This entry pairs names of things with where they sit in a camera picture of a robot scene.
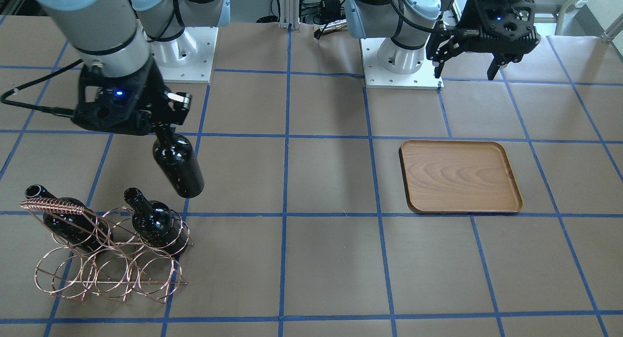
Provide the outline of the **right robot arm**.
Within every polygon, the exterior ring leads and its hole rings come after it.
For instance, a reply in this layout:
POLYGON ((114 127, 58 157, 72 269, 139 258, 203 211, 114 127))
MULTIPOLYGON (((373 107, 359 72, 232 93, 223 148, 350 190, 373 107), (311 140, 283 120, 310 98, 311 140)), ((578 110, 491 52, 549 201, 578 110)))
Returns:
POLYGON ((84 66, 78 103, 65 112, 80 128, 127 135, 173 134, 191 95, 166 85, 209 75, 197 31, 227 26, 231 0, 37 0, 84 66))

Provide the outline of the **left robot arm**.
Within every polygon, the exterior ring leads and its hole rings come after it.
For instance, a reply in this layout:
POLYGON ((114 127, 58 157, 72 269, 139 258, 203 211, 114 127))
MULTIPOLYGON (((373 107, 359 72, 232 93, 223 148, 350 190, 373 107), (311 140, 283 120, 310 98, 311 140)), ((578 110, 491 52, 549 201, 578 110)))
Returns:
POLYGON ((453 0, 345 0, 353 38, 382 38, 378 57, 390 72, 409 75, 422 60, 439 78, 445 63, 463 53, 489 53, 492 80, 501 68, 532 52, 541 37, 535 26, 534 0, 466 0, 456 25, 442 14, 453 0))

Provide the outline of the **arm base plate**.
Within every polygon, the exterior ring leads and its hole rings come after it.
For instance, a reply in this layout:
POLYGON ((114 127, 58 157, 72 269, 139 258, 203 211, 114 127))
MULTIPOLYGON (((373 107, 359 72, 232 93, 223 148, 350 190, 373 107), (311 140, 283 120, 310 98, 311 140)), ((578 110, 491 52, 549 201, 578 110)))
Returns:
POLYGON ((361 58, 368 89, 441 90, 443 80, 426 58, 425 48, 400 48, 389 38, 360 39, 361 58))
POLYGON ((219 28, 185 28, 180 37, 150 49, 165 83, 211 82, 219 28))

